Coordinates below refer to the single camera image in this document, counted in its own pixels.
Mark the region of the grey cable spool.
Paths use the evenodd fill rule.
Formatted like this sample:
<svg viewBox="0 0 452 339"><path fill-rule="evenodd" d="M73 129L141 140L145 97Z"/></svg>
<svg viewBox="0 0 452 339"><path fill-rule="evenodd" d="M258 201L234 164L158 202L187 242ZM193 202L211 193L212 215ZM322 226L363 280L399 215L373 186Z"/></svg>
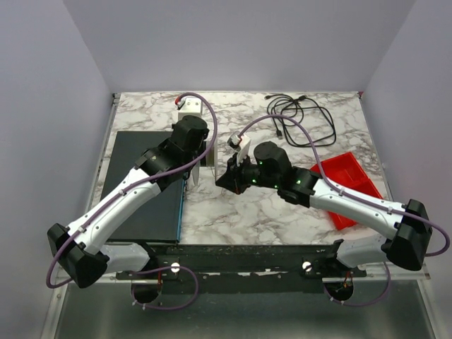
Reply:
<svg viewBox="0 0 452 339"><path fill-rule="evenodd" d="M207 163L206 167L209 167L211 169L212 175L214 180L217 179L218 176L218 141L213 141L213 146L210 148L210 153L208 157L206 158ZM198 185L199 181L199 173L200 173L201 166L195 166L191 170L191 181L194 186Z"/></svg>

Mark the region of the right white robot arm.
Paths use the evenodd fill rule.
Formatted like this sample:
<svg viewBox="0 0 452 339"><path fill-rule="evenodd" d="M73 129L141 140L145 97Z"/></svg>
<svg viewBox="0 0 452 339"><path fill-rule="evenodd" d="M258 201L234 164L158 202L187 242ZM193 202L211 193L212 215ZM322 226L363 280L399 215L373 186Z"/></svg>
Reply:
<svg viewBox="0 0 452 339"><path fill-rule="evenodd" d="M310 169L291 164L287 153L273 142L254 149L255 161L244 152L227 161L226 172L216 185L235 194L250 186L276 189L292 205L317 208L342 215L367 226L376 235L334 242L325 264L351 269L368 263L389 261L405 270L421 269L432 236L422 203L385 201L345 188Z"/></svg>

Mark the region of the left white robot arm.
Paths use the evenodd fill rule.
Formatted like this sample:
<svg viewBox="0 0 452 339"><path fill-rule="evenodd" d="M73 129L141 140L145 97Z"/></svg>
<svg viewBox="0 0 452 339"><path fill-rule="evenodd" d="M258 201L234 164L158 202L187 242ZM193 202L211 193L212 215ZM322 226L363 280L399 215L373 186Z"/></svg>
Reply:
<svg viewBox="0 0 452 339"><path fill-rule="evenodd" d="M140 271L151 260L137 243L110 246L110 236L150 199L187 177L201 160L209 134L207 123L188 115L172 127L171 135L146 150L120 183L92 210L67 226L47 231L52 264L59 264L79 288L94 284L105 273Z"/></svg>

